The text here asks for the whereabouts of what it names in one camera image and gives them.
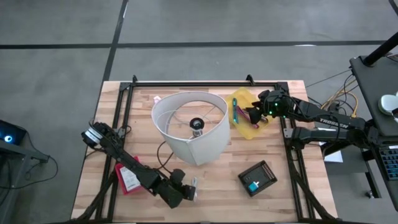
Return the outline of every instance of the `yellow wire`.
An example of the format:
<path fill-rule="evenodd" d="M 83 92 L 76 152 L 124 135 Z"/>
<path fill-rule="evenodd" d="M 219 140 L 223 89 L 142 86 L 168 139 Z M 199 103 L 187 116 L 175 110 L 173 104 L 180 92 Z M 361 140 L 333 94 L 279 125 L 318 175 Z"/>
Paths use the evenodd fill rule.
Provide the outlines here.
<path fill-rule="evenodd" d="M 345 87 L 347 88 L 348 86 L 350 86 L 355 81 L 356 80 L 353 80 L 353 81 L 349 82 Z M 337 92 L 334 95 L 329 97 L 329 99 L 321 106 L 321 109 L 329 107 L 331 102 L 335 101 L 337 98 L 343 96 L 344 94 L 349 94 L 352 97 L 354 97 L 354 99 L 355 99 L 355 107 L 354 107 L 353 114 L 351 115 L 351 117 L 355 118 L 356 117 L 356 110 L 358 109 L 358 98 L 352 93 L 344 93 L 344 87 L 341 87 L 339 90 L 337 90 Z"/>

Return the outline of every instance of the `blue light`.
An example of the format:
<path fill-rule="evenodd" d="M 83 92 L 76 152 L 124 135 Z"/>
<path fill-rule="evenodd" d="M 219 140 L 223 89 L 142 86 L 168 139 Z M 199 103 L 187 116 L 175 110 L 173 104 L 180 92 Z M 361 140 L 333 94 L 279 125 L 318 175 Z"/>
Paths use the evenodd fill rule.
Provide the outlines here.
<path fill-rule="evenodd" d="M 4 137 L 5 142 L 11 142 L 12 141 L 12 137 L 11 136 L 6 136 Z"/>

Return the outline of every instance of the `lamp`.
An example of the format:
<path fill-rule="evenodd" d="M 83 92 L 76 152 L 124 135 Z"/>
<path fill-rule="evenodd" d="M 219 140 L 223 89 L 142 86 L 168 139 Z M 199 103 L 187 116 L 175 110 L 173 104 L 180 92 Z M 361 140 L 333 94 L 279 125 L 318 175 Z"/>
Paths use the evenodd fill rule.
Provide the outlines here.
<path fill-rule="evenodd" d="M 223 113 L 221 121 L 204 133 L 205 121 L 211 121 L 205 115 L 192 111 L 189 121 L 192 136 L 186 139 L 172 136 L 169 127 L 174 114 L 183 105 L 193 101 L 207 102 L 219 108 Z M 212 93 L 187 91 L 166 96 L 152 108 L 152 120 L 174 154 L 192 165 L 199 166 L 219 158 L 229 143 L 228 105 L 224 99 Z"/>

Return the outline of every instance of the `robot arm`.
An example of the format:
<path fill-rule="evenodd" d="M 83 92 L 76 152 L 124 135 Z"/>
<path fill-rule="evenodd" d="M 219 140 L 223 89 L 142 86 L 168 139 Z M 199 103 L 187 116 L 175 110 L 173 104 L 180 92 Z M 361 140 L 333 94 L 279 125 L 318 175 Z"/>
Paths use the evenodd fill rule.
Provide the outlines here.
<path fill-rule="evenodd" d="M 263 91 L 259 94 L 260 101 L 252 103 L 253 108 L 246 108 L 253 124 L 261 116 L 282 116 L 303 122 L 321 122 L 338 127 L 337 131 L 323 131 L 318 129 L 294 128 L 284 129 L 288 143 L 294 149 L 303 149 L 312 141 L 325 141 L 335 149 L 328 149 L 327 154 L 353 144 L 361 148 L 379 146 L 379 132 L 362 118 L 325 111 L 307 101 L 289 96 L 284 90 Z"/>
<path fill-rule="evenodd" d="M 177 207 L 182 199 L 193 200 L 195 188 L 182 184 L 185 176 L 182 170 L 173 170 L 168 178 L 158 169 L 142 165 L 122 148 L 122 138 L 107 124 L 98 122 L 90 124 L 90 128 L 81 136 L 87 146 L 105 152 L 135 173 L 141 186 L 153 196 L 159 194 L 170 208 Z M 95 148 L 97 145 L 100 145 L 102 149 Z"/>

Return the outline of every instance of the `wooden surface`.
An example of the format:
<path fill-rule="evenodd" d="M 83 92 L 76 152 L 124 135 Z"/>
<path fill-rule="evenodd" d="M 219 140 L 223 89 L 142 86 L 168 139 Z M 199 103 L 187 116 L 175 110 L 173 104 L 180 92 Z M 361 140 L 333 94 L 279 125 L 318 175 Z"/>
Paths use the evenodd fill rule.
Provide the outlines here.
<path fill-rule="evenodd" d="M 96 120 L 112 123 L 119 82 L 104 82 L 99 99 Z M 249 87 L 256 95 L 266 87 Z M 158 145 L 163 141 L 151 119 L 153 97 L 165 97 L 180 91 L 200 90 L 215 93 L 225 98 L 236 87 L 195 87 L 195 88 L 134 88 L 129 125 L 132 131 L 126 137 L 125 150 L 138 156 L 143 164 L 158 167 L 156 158 Z M 289 81 L 290 94 L 307 100 L 303 81 Z M 211 107 L 201 103 L 185 105 L 186 109 L 205 114 Z M 216 122 L 219 111 L 213 110 L 206 117 Z M 313 124 L 297 123 L 299 126 L 313 127 Z M 184 133 L 184 124 L 173 125 L 175 133 Z M 198 178 L 198 200 L 184 200 L 179 207 L 170 209 L 159 197 L 153 197 L 145 190 L 130 195 L 123 195 L 120 186 L 114 221 L 121 222 L 287 222 L 297 221 L 293 193 L 287 167 L 284 143 L 279 119 L 273 120 L 258 137 L 245 140 L 231 124 L 231 141 L 220 158 L 214 162 L 196 167 L 184 163 L 173 156 L 167 164 L 168 169 L 182 169 L 186 176 L 185 184 L 190 184 L 192 177 Z M 167 144 L 160 150 L 160 158 L 165 161 L 171 153 Z M 308 145 L 303 150 L 308 181 L 312 192 L 320 203 L 336 217 L 336 208 L 330 190 L 325 165 L 319 147 Z M 257 162 L 265 160 L 271 167 L 278 181 L 253 198 L 243 189 L 238 174 Z M 78 217 L 91 203 L 100 189 L 105 155 L 94 153 L 84 163 L 80 184 L 73 207 L 72 218 Z M 300 194 L 305 205 L 303 193 Z M 305 217 L 307 210 L 303 206 Z"/>

